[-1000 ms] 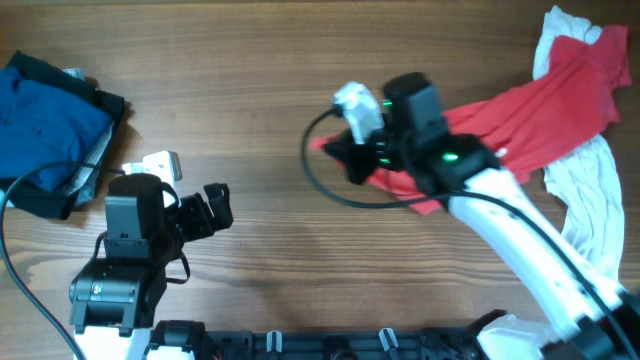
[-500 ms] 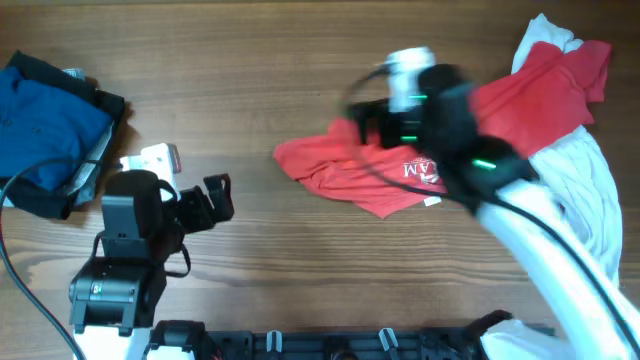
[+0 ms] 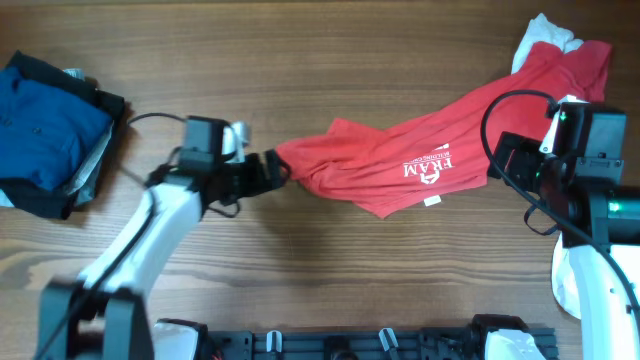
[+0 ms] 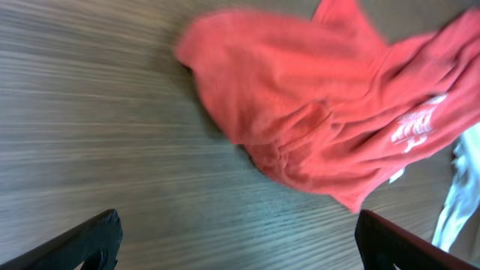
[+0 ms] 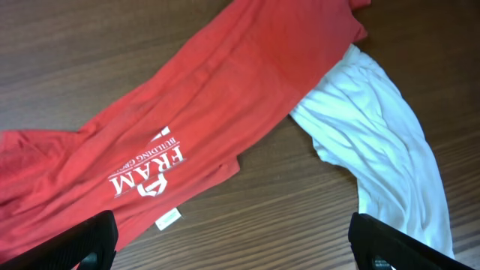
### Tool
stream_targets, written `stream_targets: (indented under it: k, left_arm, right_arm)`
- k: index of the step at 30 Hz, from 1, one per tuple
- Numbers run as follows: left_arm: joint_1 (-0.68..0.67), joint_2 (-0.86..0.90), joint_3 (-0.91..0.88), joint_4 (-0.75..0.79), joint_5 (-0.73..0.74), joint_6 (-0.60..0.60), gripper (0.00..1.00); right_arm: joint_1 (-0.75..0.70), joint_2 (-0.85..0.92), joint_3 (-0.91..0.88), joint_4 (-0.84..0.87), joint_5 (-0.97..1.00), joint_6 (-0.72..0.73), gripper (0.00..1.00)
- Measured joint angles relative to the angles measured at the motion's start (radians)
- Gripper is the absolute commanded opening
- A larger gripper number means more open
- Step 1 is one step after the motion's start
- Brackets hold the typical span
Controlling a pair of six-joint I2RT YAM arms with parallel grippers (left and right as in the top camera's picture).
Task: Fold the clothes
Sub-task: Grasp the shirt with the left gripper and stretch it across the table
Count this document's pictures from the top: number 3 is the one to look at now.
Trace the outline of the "red FRAM t-shirt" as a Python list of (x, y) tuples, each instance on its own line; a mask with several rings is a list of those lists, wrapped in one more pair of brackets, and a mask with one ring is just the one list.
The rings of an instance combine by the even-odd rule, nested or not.
[(600, 41), (569, 53), (537, 42), (518, 72), (437, 112), (386, 130), (337, 118), (325, 134), (288, 141), (276, 152), (292, 179), (313, 194), (385, 218), (430, 197), (486, 185), (489, 161), (480, 125), (499, 95), (529, 89), (556, 100), (574, 95), (602, 101), (611, 54), (611, 45)]

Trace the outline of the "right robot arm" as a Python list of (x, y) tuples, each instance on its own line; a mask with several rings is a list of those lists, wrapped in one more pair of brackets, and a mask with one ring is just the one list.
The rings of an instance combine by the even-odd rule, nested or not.
[(552, 279), (576, 299), (587, 359), (639, 356), (639, 191), (621, 185), (624, 112), (567, 96), (547, 105), (540, 141), (503, 132), (481, 137), (489, 174), (554, 221)]

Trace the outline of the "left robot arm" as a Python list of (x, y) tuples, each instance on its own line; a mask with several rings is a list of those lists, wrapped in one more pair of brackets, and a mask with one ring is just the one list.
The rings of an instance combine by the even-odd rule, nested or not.
[(148, 321), (147, 298), (169, 257), (214, 202), (237, 205), (282, 187), (275, 151), (214, 157), (175, 148), (152, 172), (140, 206), (111, 246), (73, 281), (52, 280), (40, 304), (38, 359), (208, 359), (206, 325)]

